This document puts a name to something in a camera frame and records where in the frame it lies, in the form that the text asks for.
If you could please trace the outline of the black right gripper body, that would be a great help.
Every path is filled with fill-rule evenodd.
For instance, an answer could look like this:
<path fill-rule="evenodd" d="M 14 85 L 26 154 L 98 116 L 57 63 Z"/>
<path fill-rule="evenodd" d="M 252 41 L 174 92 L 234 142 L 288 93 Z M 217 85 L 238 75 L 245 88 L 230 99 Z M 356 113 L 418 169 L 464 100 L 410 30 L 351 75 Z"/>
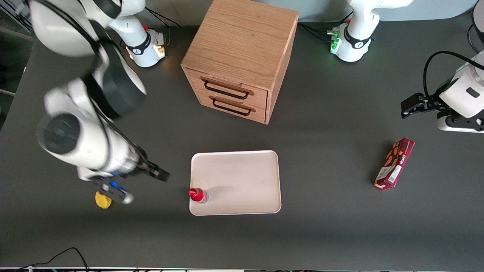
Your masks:
<path fill-rule="evenodd" d="M 159 166 L 151 162 L 147 158 L 147 153 L 141 148 L 138 148 L 136 153 L 138 155 L 138 162 L 135 168 L 131 171 L 131 176 L 146 174 L 152 178 L 159 179 L 159 174 L 161 172 Z"/>

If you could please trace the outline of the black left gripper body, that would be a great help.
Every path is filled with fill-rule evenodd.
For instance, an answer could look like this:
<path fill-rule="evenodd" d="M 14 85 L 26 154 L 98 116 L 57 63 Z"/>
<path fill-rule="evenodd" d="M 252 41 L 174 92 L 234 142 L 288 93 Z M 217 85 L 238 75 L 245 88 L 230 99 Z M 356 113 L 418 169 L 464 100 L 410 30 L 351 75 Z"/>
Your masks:
<path fill-rule="evenodd" d="M 419 101 L 422 102 L 422 106 L 419 107 L 420 113 L 438 111 L 443 115 L 451 114 L 451 108 L 439 98 L 439 95 L 419 94 Z"/>

